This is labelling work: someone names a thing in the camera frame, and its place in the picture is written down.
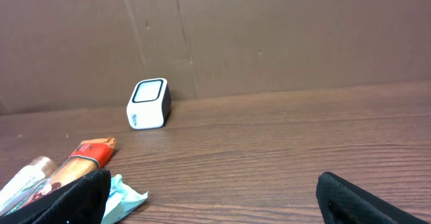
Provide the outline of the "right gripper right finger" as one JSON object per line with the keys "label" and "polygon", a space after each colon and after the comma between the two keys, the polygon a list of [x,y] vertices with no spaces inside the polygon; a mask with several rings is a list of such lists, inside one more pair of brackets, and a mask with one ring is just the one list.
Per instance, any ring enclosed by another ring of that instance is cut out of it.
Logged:
{"label": "right gripper right finger", "polygon": [[331,172],[319,176],[316,198],[325,224],[427,224]]}

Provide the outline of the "orange spaghetti packet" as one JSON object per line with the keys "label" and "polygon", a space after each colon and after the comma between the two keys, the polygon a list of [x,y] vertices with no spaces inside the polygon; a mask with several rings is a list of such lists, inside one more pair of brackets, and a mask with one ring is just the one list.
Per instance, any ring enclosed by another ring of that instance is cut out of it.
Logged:
{"label": "orange spaghetti packet", "polygon": [[102,169],[112,157],[116,143],[114,137],[82,141],[65,163],[48,180],[44,180],[41,184],[37,185],[35,191],[14,207],[9,214],[92,171]]}

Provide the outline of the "white barcode scanner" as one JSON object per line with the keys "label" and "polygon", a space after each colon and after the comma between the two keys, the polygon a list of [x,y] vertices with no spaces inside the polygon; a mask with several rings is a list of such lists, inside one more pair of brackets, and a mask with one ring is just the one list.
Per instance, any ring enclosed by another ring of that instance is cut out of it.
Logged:
{"label": "white barcode scanner", "polygon": [[165,78],[146,79],[134,88],[126,113],[134,130],[163,127],[171,111],[172,98]]}

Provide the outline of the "teal snack packet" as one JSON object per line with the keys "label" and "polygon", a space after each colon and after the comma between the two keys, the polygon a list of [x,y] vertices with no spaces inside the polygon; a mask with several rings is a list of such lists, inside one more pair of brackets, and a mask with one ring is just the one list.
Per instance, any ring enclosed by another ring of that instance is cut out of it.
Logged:
{"label": "teal snack packet", "polygon": [[148,194],[149,192],[144,194],[136,192],[123,182],[120,174],[112,177],[101,224],[113,224],[124,219],[147,200]]}

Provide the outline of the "white tube gold cap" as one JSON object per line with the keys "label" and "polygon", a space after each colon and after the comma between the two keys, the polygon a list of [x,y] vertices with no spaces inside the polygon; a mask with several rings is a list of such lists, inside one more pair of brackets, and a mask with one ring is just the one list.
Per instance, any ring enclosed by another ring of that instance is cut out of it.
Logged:
{"label": "white tube gold cap", "polygon": [[57,169],[58,165],[45,156],[37,157],[24,166],[1,189],[1,216],[28,198],[37,185],[47,180]]}

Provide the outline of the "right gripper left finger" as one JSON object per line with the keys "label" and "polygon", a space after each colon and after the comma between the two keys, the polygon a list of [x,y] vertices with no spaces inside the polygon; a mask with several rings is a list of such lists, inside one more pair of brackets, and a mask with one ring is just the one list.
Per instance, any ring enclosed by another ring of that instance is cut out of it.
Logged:
{"label": "right gripper left finger", "polygon": [[109,170],[95,170],[1,218],[1,224],[100,224],[110,193]]}

